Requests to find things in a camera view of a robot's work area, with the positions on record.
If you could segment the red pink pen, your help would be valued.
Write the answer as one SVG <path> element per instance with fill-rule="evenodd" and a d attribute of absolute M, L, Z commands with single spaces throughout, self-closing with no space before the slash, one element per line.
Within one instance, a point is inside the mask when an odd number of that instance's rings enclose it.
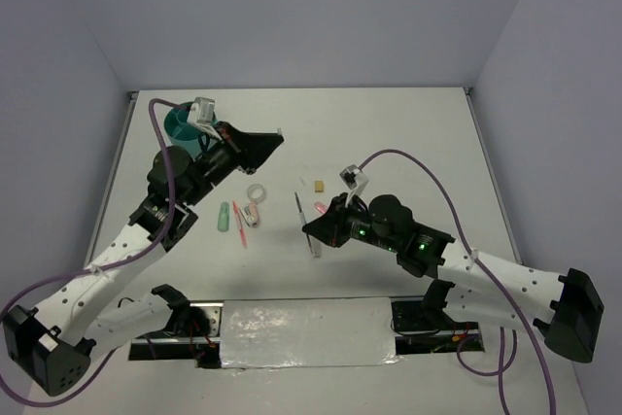
<path fill-rule="evenodd" d="M 238 232 L 239 232 L 239 235 L 240 235 L 241 244 L 242 244 L 244 249 L 247 249 L 248 248 L 248 243 L 247 243 L 246 233 L 245 233 L 245 230 L 244 230 L 244 223 L 243 223 L 243 220 L 242 220 L 241 211 L 240 211 L 237 203 L 234 200 L 231 201 L 231 206 L 232 206 L 233 213 L 234 213 L 234 216 L 235 216 L 235 221 L 236 221 L 237 229 L 238 229 Z"/>

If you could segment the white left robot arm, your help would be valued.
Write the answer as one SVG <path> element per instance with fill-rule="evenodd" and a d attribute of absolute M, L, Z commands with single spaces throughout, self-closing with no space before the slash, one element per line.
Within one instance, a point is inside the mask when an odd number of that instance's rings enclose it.
<path fill-rule="evenodd" d="M 84 269 L 57 277 L 61 288 L 32 308 L 8 304 L 1 321 L 9 357 L 61 403 L 81 391 L 92 361 L 110 357 L 152 330 L 184 333 L 190 302 L 162 285 L 123 308 L 107 307 L 147 267 L 164 258 L 197 220 L 198 204 L 229 174 L 254 174 L 283 143 L 280 132 L 243 132 L 226 121 L 203 129 L 213 144 L 197 157 L 162 144 L 147 175 L 147 195 L 108 247 Z"/>

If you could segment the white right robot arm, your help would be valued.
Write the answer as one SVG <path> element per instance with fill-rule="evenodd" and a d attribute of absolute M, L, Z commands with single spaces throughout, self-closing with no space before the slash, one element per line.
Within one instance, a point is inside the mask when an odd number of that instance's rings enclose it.
<path fill-rule="evenodd" d="M 422 309 L 434 329 L 451 322 L 528 329 L 567 360 L 589 363 L 594 358 L 605 306 L 581 270 L 542 271 L 468 251 L 450 234 L 416 222 L 391 194 L 369 204 L 341 194 L 302 230 L 332 248 L 357 240 L 392 252 L 406 272 L 431 278 Z"/>

